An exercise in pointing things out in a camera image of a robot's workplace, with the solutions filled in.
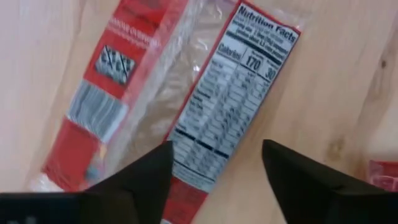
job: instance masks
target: black object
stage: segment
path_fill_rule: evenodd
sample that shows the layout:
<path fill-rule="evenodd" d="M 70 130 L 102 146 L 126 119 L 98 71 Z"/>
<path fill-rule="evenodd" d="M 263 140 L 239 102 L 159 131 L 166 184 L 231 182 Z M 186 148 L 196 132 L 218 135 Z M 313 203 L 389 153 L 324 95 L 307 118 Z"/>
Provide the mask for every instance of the black object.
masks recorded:
<path fill-rule="evenodd" d="M 84 192 L 0 194 L 0 223 L 159 224 L 173 154 L 167 142 Z"/>
<path fill-rule="evenodd" d="M 398 194 L 345 175 L 274 141 L 262 159 L 288 224 L 398 223 Z"/>

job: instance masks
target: wood grain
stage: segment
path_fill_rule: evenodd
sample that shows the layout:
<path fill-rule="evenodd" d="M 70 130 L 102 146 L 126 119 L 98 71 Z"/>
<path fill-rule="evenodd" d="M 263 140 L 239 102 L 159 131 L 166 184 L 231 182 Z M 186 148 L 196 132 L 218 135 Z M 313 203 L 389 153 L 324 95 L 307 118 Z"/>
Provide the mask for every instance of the wood grain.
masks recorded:
<path fill-rule="evenodd" d="M 1 191 L 20 190 L 43 162 L 68 105 L 63 96 L 75 91 L 117 2 L 0 3 Z M 309 20 L 194 223 L 284 222 L 262 166 L 263 139 L 358 177 L 370 157 L 398 159 L 398 2 L 252 2 Z"/>

